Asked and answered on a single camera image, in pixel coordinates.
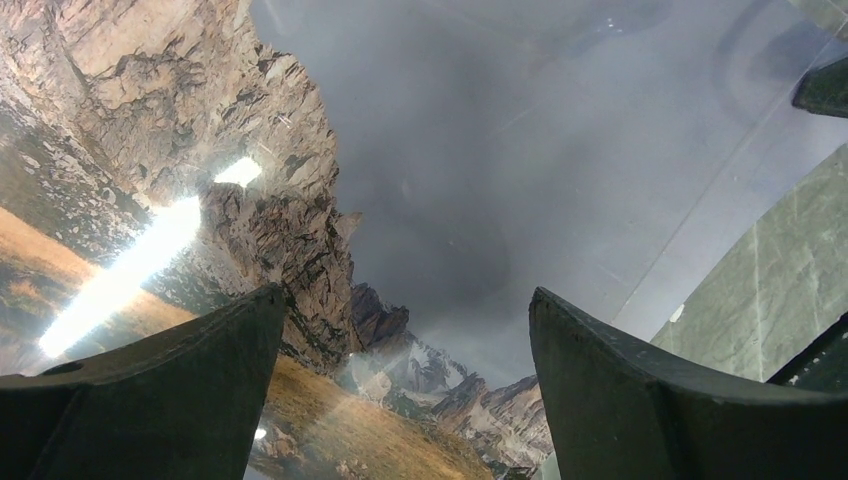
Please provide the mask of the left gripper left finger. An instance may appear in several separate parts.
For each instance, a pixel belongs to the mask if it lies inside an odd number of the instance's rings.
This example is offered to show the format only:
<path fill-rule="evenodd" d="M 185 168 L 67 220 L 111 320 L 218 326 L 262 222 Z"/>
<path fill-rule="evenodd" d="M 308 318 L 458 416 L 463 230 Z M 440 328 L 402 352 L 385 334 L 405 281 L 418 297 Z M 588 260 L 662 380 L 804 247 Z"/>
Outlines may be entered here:
<path fill-rule="evenodd" d="M 270 284 L 118 349 L 1 380 L 5 479 L 239 479 L 286 317 Z"/>

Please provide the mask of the mountain photo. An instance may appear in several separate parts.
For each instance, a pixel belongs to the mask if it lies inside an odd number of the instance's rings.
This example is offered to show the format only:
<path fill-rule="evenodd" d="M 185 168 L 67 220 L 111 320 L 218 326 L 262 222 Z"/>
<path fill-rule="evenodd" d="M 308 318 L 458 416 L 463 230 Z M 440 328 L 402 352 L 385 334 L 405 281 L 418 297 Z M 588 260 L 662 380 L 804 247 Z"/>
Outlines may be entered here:
<path fill-rule="evenodd" d="M 1 380 L 270 284 L 244 477 L 564 479 L 545 288 L 768 383 L 847 314 L 843 1 L 5 1 Z"/>

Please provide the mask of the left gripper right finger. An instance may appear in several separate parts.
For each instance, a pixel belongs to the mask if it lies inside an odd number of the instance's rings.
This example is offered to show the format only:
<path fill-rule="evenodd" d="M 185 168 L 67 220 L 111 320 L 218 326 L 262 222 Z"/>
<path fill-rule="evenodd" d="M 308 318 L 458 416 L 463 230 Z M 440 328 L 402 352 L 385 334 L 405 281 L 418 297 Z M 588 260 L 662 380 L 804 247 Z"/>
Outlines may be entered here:
<path fill-rule="evenodd" d="M 723 373 L 545 288 L 529 338 L 564 479 L 843 479 L 847 397 Z"/>

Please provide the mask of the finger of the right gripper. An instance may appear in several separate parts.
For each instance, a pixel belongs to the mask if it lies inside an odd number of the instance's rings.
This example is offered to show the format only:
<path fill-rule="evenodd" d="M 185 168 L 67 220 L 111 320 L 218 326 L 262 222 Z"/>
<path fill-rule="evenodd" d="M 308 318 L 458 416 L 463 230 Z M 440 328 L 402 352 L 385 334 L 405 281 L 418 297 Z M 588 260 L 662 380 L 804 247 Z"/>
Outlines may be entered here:
<path fill-rule="evenodd" d="M 847 63 L 843 58 L 807 72 L 791 105 L 814 115 L 847 118 Z"/>

